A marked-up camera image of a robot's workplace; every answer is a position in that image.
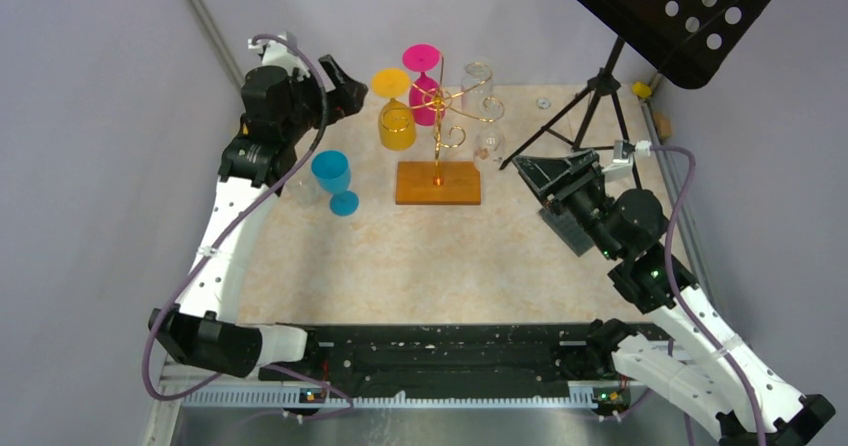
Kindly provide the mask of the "yellow wine glass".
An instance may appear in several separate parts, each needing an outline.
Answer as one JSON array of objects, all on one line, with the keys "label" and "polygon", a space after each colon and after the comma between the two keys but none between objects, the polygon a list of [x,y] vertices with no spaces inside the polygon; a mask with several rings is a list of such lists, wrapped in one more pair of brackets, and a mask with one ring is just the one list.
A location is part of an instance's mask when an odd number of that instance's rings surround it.
[{"label": "yellow wine glass", "polygon": [[386,100],[378,114],[377,125],[382,146],[391,151],[406,150],[417,139],[412,110],[401,101],[410,88],[410,77],[399,68],[382,69],[371,80],[374,94]]}]

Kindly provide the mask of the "blue wine glass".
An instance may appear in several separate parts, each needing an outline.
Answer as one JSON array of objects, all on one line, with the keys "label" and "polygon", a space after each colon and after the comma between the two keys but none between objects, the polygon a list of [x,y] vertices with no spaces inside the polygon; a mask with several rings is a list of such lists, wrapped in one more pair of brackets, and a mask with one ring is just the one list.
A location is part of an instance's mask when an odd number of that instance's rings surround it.
[{"label": "blue wine glass", "polygon": [[329,207],[336,216],[350,216],[359,207],[358,195],[350,189],[352,173],[347,156],[337,150],[318,153],[311,172],[319,187],[330,195]]}]

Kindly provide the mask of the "clear wine glass front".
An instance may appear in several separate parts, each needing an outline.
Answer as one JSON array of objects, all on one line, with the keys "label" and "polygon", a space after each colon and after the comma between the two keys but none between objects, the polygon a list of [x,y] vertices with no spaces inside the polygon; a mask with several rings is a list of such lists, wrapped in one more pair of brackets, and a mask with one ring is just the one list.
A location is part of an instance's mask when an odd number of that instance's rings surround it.
[{"label": "clear wine glass front", "polygon": [[284,189],[296,204],[304,208],[318,206],[326,198],[326,192],[307,169],[294,174]]}]

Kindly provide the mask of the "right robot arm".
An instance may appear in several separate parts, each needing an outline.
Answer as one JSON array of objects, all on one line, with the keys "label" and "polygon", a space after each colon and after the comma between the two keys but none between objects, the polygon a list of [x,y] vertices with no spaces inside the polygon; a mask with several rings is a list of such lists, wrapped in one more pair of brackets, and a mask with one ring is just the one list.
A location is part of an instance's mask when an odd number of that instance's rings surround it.
[{"label": "right robot arm", "polygon": [[610,196],[592,150],[561,158],[519,155],[513,165],[546,213],[573,218],[614,262],[609,276],[618,293],[691,357],[676,360],[635,328],[608,320],[587,340],[594,375],[644,384],[721,445],[806,445],[833,419],[826,397],[784,381],[713,307],[672,254],[678,216],[665,213],[652,191]]}]

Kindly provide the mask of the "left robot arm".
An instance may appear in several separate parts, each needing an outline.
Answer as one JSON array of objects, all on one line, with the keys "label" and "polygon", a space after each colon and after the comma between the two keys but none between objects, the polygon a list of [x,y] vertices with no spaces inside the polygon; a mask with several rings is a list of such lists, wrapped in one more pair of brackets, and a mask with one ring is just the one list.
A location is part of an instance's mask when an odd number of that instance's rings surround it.
[{"label": "left robot arm", "polygon": [[234,377],[279,362],[297,379],[319,370],[321,354],[308,344],[306,330],[236,322],[250,257],[280,194],[277,183],[302,162],[298,142],[322,124],[359,113],[368,93],[332,55],[318,63],[332,85],[328,91],[298,61],[265,55],[247,73],[245,110],[221,155],[213,211],[188,283],[170,304],[152,311],[147,351],[159,344],[180,364]]}]

